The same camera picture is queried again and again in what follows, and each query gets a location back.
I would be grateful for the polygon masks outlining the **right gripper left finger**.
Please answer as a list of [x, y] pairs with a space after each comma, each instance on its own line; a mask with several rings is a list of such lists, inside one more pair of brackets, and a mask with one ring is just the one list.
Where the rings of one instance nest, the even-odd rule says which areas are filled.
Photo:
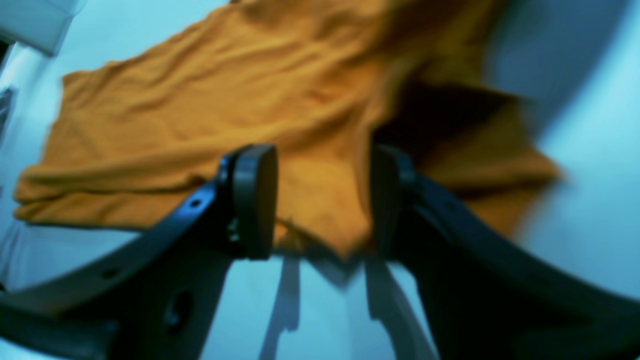
[[274, 244], [274, 145], [227, 153], [155, 227], [65, 276], [1, 297], [1, 337], [71, 360], [197, 360], [237, 259]]

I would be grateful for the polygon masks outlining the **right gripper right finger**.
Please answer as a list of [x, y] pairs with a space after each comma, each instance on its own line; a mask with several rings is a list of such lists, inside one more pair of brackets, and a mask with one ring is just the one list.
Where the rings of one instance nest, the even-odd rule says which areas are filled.
[[442, 360], [637, 360], [639, 302], [510, 244], [406, 153], [371, 153], [377, 254], [414, 277]]

